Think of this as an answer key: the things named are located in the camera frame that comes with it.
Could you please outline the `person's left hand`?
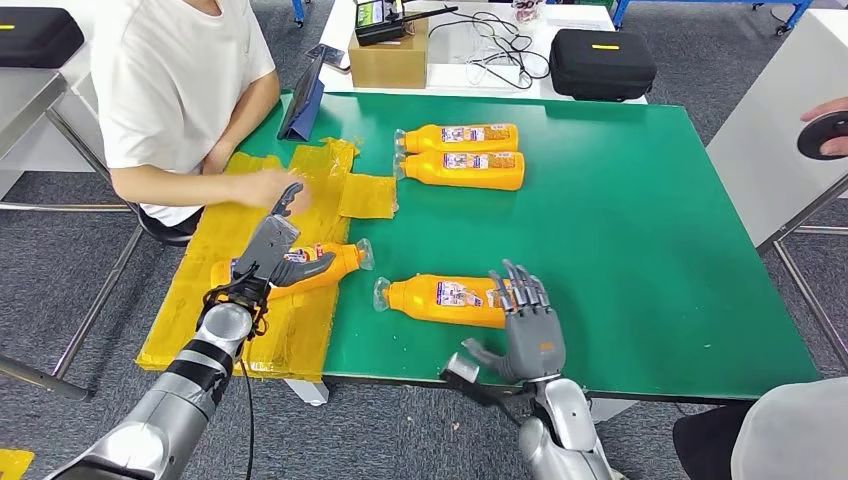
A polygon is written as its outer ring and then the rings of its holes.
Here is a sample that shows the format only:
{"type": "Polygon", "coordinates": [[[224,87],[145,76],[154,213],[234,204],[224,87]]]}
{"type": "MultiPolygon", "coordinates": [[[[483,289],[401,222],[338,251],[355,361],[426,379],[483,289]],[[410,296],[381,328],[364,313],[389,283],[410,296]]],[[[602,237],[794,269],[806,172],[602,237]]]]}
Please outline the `person's left hand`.
{"type": "Polygon", "coordinates": [[[202,162],[203,175],[222,174],[233,155],[235,145],[225,139],[219,140],[206,154],[202,162]]]}

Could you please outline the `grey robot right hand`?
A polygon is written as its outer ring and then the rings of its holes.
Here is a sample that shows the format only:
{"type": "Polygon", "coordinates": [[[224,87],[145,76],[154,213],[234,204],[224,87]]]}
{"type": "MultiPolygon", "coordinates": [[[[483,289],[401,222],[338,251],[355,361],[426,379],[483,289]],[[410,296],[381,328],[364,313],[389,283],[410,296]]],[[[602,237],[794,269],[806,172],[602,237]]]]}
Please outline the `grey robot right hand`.
{"type": "Polygon", "coordinates": [[[542,282],[522,265],[502,261],[505,277],[489,272],[505,315],[507,351],[493,353],[474,338],[462,342],[479,364],[506,382],[544,380],[561,373],[565,343],[557,312],[542,282]]]}

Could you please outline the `person's right hand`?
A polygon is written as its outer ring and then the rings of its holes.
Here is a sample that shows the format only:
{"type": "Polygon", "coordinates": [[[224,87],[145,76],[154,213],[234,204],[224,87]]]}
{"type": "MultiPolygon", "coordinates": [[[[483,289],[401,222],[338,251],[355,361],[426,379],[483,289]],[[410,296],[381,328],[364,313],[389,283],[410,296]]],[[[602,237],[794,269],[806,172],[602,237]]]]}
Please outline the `person's right hand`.
{"type": "Polygon", "coordinates": [[[312,204],[312,191],[306,180],[285,170],[265,169],[234,180],[233,200],[237,203],[270,211],[284,196],[288,187],[301,184],[302,189],[287,203],[286,210],[292,214],[306,211],[312,204]]]}

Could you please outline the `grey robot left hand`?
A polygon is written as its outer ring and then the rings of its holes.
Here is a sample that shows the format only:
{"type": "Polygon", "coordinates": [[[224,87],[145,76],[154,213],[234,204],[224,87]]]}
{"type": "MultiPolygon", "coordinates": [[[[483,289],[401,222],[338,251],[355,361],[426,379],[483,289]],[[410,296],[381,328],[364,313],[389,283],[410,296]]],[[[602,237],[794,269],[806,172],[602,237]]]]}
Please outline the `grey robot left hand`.
{"type": "Polygon", "coordinates": [[[291,214],[289,204],[304,185],[289,185],[254,231],[245,251],[231,267],[235,293],[248,300],[259,302],[268,298],[270,289],[290,287],[326,272],[335,260],[332,252],[310,261],[296,261],[286,257],[300,231],[286,217],[291,214]]]}

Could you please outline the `person's hand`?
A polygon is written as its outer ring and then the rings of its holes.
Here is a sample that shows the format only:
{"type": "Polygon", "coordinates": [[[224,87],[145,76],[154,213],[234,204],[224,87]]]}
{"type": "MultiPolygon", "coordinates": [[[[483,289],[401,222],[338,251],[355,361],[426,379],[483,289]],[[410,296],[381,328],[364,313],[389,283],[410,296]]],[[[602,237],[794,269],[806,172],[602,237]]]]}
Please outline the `person's hand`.
{"type": "Polygon", "coordinates": [[[847,98],[837,98],[804,113],[805,124],[797,139],[798,151],[807,158],[831,161],[847,156],[847,98]]]}

